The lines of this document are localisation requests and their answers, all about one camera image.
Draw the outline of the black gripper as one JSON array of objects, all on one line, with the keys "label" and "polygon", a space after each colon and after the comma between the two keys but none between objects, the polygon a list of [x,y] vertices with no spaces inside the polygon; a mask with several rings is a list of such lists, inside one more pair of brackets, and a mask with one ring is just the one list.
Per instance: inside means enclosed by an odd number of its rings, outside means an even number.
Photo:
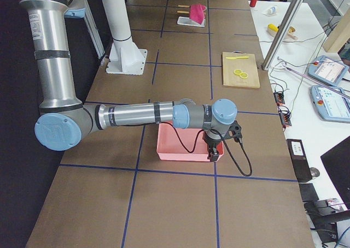
[{"label": "black gripper", "polygon": [[220,133],[216,129],[210,129],[204,131],[203,140],[207,144],[208,148],[208,157],[210,161],[217,161],[220,157],[220,153],[217,150],[217,146],[223,140],[225,134]]}]

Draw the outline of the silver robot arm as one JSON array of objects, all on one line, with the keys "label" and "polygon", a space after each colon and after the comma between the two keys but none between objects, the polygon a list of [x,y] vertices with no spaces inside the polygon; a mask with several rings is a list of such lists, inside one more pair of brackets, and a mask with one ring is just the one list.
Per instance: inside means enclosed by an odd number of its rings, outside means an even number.
[{"label": "silver robot arm", "polygon": [[190,99],[117,105],[84,105],[75,94],[65,17],[85,9],[86,0],[19,0],[27,10],[34,56],[43,91],[34,132],[48,149],[65,151],[83,138],[108,127],[169,123],[174,129],[198,129],[207,144],[208,159],[219,157],[218,145],[241,141],[237,107],[228,99],[197,105]]}]

